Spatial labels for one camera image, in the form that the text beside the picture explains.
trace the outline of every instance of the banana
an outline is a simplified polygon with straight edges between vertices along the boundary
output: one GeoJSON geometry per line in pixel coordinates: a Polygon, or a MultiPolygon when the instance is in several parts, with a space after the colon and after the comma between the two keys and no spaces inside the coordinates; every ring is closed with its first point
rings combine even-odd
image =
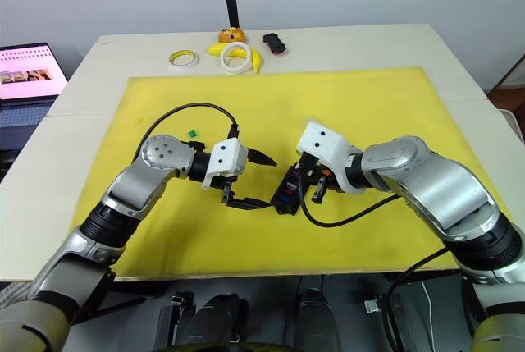
{"type": "MultiPolygon", "coordinates": [[[[219,57],[221,55],[222,49],[226,47],[228,43],[218,43],[214,44],[206,50],[209,54],[214,55],[215,57],[219,57]]],[[[263,64],[263,59],[261,58],[261,54],[258,53],[258,51],[250,47],[250,51],[252,52],[252,66],[253,71],[255,73],[259,73],[261,70],[261,65],[263,64]]],[[[245,50],[233,50],[231,53],[228,54],[229,57],[238,57],[238,58],[246,58],[246,52],[245,50]]]]}

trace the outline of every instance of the yellow foam mat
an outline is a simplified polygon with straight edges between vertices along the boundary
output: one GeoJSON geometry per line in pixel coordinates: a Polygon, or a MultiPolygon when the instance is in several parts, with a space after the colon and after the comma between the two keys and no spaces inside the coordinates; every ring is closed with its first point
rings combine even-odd
{"type": "MultiPolygon", "coordinates": [[[[235,196],[269,201],[287,168],[299,159],[295,145],[311,119],[365,149],[401,135],[422,137],[429,147],[469,167],[503,203],[420,68],[131,79],[107,130],[75,210],[81,224],[116,175],[126,167],[150,124],[184,103],[210,102],[230,111],[240,140],[278,163],[248,163],[235,196]]],[[[187,139],[197,132],[207,150],[230,126],[221,113],[192,108],[169,117],[154,134],[187,139]]],[[[346,218],[387,196],[329,191],[323,205],[309,200],[324,222],[346,218]]],[[[220,203],[219,190],[172,180],[153,211],[113,266],[121,277],[187,277],[237,274],[374,272],[405,269],[442,247],[430,229],[396,200],[348,226],[323,229],[274,208],[244,211],[220,203]]],[[[450,255],[427,268],[454,267],[450,255]]]]}

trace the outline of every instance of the white table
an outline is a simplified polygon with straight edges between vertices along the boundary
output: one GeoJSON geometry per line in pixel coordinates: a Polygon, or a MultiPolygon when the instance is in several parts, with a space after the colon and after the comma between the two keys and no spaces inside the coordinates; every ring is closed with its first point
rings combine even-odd
{"type": "MultiPolygon", "coordinates": [[[[272,57],[270,30],[247,31],[262,73],[422,66],[459,129],[525,229],[525,146],[429,25],[273,30],[289,49],[272,57]]],[[[68,231],[91,163],[130,77],[221,75],[205,49],[217,32],[103,36],[91,48],[0,185],[0,279],[30,280],[68,231]],[[200,63],[175,71],[168,56],[200,63]]]]}

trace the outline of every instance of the tape roll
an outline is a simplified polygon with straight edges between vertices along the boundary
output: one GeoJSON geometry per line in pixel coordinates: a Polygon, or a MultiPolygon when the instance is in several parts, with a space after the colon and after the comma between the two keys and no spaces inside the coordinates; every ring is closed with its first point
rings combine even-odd
{"type": "Polygon", "coordinates": [[[173,67],[175,67],[176,69],[187,69],[199,63],[199,56],[194,51],[191,51],[191,50],[180,50],[170,55],[169,61],[173,65],[173,67]],[[186,62],[186,63],[182,63],[182,64],[175,63],[176,62],[175,60],[182,55],[190,55],[193,58],[191,59],[191,61],[186,62]]]}
{"type": "Polygon", "coordinates": [[[229,43],[221,51],[221,56],[219,57],[219,62],[221,63],[222,69],[227,71],[232,75],[238,75],[252,67],[252,50],[249,49],[248,44],[242,42],[229,43]],[[226,58],[233,50],[241,48],[246,52],[246,59],[238,66],[228,66],[226,64],[226,58]]]}

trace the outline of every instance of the robotic arm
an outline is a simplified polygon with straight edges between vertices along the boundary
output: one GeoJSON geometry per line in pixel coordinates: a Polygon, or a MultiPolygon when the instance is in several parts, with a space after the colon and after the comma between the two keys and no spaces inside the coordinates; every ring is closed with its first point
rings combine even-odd
{"type": "Polygon", "coordinates": [[[35,278],[26,301],[2,311],[2,350],[59,351],[70,325],[94,311],[109,291],[109,268],[126,242],[161,198],[174,177],[222,190],[221,202],[240,209],[270,206],[258,199],[236,199],[231,190],[247,161],[275,166],[265,154],[247,149],[236,137],[204,152],[199,142],[169,135],[147,139],[139,156],[111,183],[82,225],[76,227],[35,278]]]}
{"type": "Polygon", "coordinates": [[[449,248],[488,318],[477,329],[472,350],[518,350],[513,349],[518,345],[525,350],[525,235],[471,171],[433,153],[418,137],[400,137],[363,152],[314,122],[297,150],[301,159],[272,199],[279,213],[297,210],[299,205],[285,195],[296,190],[297,182],[304,193],[316,185],[314,203],[321,203],[330,188],[347,194],[376,188],[399,195],[449,248]]]}

